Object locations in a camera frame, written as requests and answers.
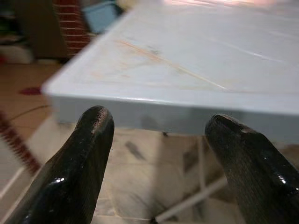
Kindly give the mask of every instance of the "white plastic table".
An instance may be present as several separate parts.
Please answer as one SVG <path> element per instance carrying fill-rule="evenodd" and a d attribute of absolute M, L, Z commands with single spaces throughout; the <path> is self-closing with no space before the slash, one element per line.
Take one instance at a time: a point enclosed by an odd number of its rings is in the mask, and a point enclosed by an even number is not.
<path fill-rule="evenodd" d="M 299 142 L 299 2 L 144 0 L 46 85 L 62 122 L 103 105 L 116 126 L 203 134 L 225 113 Z"/>

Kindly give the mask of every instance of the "blue container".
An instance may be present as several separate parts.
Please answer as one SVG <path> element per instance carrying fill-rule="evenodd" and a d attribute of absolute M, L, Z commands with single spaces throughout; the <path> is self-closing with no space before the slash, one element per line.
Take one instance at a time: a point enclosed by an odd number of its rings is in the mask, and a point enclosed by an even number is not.
<path fill-rule="evenodd" d="M 118 17 L 115 9 L 115 1 L 106 1 L 82 9 L 93 33 L 104 32 Z"/>

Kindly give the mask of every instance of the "table top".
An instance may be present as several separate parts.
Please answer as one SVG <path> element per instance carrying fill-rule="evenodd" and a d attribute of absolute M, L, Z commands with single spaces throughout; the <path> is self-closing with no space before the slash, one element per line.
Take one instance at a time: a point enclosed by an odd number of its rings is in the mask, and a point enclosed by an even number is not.
<path fill-rule="evenodd" d="M 298 84 L 298 1 L 144 0 L 43 91 L 297 118 Z"/>

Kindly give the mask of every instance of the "cable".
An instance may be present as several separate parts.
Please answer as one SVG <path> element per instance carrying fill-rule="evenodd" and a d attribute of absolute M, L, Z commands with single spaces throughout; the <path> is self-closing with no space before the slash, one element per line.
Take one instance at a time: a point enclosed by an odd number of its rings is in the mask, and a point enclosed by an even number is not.
<path fill-rule="evenodd" d="M 49 106 L 50 106 L 50 105 L 42 105 L 42 106 L 34 107 L 34 108 L 30 109 L 30 110 L 27 110 L 27 111 L 25 111 L 25 112 L 22 112 L 22 113 L 20 113 L 20 114 L 18 114 L 18 115 L 16 115 L 16 116 L 12 117 L 11 119 L 9 119 L 9 121 L 15 120 L 15 119 L 17 119 L 18 117 L 23 116 L 23 115 L 25 115 L 25 114 L 27 114 L 27 113 L 30 113 L 30 112 L 32 112 L 32 111 L 36 111 L 36 110 L 38 110 L 38 109 L 46 108 L 46 107 L 49 107 Z"/>

